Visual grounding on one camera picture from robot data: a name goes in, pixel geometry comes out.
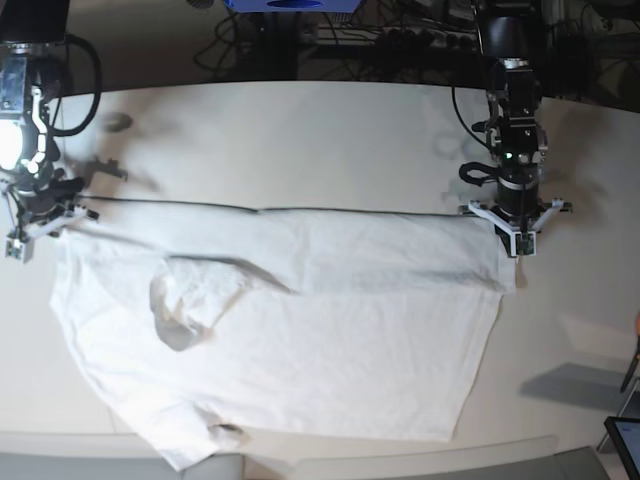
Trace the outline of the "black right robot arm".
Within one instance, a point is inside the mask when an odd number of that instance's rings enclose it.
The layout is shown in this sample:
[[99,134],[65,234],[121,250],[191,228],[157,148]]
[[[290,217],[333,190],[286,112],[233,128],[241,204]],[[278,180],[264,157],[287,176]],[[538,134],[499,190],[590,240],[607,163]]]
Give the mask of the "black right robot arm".
[[[68,1],[1,3],[1,195],[16,229],[60,218],[84,188],[59,166],[58,138],[82,133],[95,118],[103,92],[102,62],[95,47],[67,30]],[[75,127],[56,126],[49,103],[73,83],[68,64],[50,53],[75,46],[93,70],[93,99]]]

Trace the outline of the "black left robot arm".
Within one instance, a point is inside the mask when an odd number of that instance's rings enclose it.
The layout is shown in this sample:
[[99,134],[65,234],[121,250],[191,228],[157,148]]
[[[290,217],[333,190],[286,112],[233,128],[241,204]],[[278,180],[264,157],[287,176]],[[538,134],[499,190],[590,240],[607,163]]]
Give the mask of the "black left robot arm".
[[545,28],[538,1],[471,3],[485,75],[489,118],[474,130],[493,161],[468,162],[459,168],[464,182],[497,185],[491,211],[525,232],[541,215],[537,156],[544,135],[536,121],[542,92],[534,71],[544,51]]

